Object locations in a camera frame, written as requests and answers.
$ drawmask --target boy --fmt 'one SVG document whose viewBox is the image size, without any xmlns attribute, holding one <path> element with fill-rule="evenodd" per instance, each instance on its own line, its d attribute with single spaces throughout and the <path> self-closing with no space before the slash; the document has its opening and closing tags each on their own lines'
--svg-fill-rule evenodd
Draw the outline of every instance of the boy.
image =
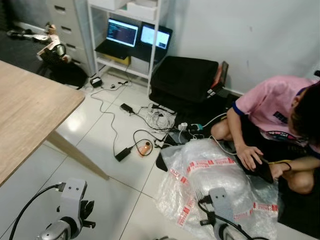
<svg viewBox="0 0 320 240">
<path fill-rule="evenodd" d="M 215 124 L 217 140 L 233 140 L 237 156 L 250 171 L 269 162 L 274 179 L 282 176 L 292 191 L 309 194 L 320 167 L 320 83 L 295 76 L 275 76 L 241 96 Z"/>
</svg>

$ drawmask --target pink t-shirt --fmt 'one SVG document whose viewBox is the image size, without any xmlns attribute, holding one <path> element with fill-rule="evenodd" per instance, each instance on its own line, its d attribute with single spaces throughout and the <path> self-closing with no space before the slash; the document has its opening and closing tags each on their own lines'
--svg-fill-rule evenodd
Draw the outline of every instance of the pink t-shirt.
<svg viewBox="0 0 320 240">
<path fill-rule="evenodd" d="M 288 117 L 295 96 L 314 84 L 310 79 L 296 76 L 275 76 L 267 79 L 241 96 L 233 104 L 239 115 L 248 115 L 263 137 L 275 141 L 286 141 L 306 146 L 308 142 L 292 134 L 288 128 Z M 310 145 L 317 157 L 320 149 Z"/>
</svg>

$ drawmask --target monitor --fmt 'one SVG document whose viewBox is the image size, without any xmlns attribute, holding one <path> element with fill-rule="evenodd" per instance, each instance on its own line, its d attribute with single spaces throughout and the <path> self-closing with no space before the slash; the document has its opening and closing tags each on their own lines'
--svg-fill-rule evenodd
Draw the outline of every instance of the monitor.
<svg viewBox="0 0 320 240">
<path fill-rule="evenodd" d="M 129 47 L 136 45 L 138 27 L 109 18 L 106 39 Z"/>
<path fill-rule="evenodd" d="M 152 45 L 154 43 L 155 27 L 151 25 L 143 25 L 140 41 L 145 44 Z M 162 49 L 167 49 L 170 40 L 170 32 L 158 30 L 155 45 Z"/>
</svg>

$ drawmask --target leg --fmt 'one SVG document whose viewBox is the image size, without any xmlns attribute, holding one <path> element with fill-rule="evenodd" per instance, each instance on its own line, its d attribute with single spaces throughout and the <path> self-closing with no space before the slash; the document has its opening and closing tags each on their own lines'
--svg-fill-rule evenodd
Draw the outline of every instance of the leg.
<svg viewBox="0 0 320 240">
<path fill-rule="evenodd" d="M 226 141 L 231 141 L 232 136 L 230 133 L 227 119 L 224 119 L 213 125 L 211 128 L 211 135 L 214 136 L 214 138 L 217 140 L 223 139 Z"/>
<path fill-rule="evenodd" d="M 103 179 L 107 180 L 108 175 L 105 174 L 94 162 L 92 162 L 86 155 L 84 155 L 78 148 L 64 139 L 57 131 L 53 131 L 47 138 L 47 140 L 55 145 L 58 149 L 65 152 L 68 156 L 75 159 L 78 163 L 82 164 L 92 172 L 96 173 Z"/>
<path fill-rule="evenodd" d="M 298 194 L 310 194 L 314 188 L 314 171 L 285 172 L 289 188 Z"/>
</svg>

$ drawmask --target hand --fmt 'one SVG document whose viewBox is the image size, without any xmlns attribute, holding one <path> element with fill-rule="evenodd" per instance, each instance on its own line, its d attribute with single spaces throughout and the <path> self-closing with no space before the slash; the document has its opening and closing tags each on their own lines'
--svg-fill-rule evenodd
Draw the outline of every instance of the hand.
<svg viewBox="0 0 320 240">
<path fill-rule="evenodd" d="M 245 144 L 240 145 L 236 148 L 236 154 L 238 155 L 241 163 L 247 170 L 255 171 L 256 164 L 254 159 L 262 164 L 261 159 L 258 154 L 263 155 L 263 153 L 255 146 L 247 146 Z"/>
<path fill-rule="evenodd" d="M 269 168 L 270 168 L 273 179 L 278 179 L 284 174 L 284 171 L 287 170 L 287 165 L 276 163 L 276 164 L 270 164 Z"/>
</svg>

